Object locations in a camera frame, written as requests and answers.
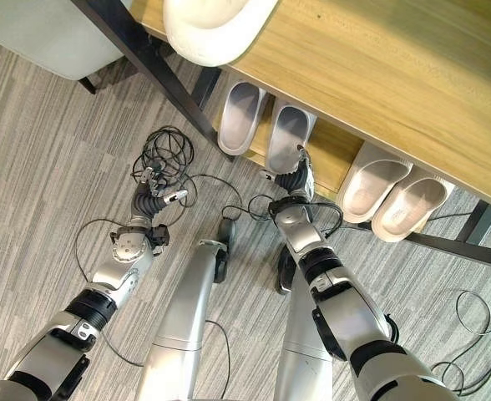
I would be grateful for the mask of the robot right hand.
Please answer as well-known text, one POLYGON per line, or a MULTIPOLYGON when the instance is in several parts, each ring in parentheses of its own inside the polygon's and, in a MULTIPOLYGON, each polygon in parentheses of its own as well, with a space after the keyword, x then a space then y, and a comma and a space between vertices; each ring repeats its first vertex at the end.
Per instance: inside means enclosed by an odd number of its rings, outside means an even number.
POLYGON ((300 196, 310 202, 315 192, 311 157, 302 145, 296 148, 299 151, 299 160, 293 172, 275 174, 269 170, 260 170, 260 175, 284 189, 288 195, 300 196))

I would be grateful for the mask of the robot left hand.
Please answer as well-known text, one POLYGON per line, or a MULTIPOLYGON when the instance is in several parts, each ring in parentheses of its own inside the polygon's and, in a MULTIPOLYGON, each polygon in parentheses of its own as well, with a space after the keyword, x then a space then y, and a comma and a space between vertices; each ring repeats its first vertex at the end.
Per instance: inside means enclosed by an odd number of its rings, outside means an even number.
POLYGON ((149 166, 143 170, 131 199, 129 226, 151 228, 156 215, 170 204, 181 201, 188 195, 188 191, 182 189, 167 195, 154 196, 151 181, 155 177, 156 174, 152 167, 149 166))

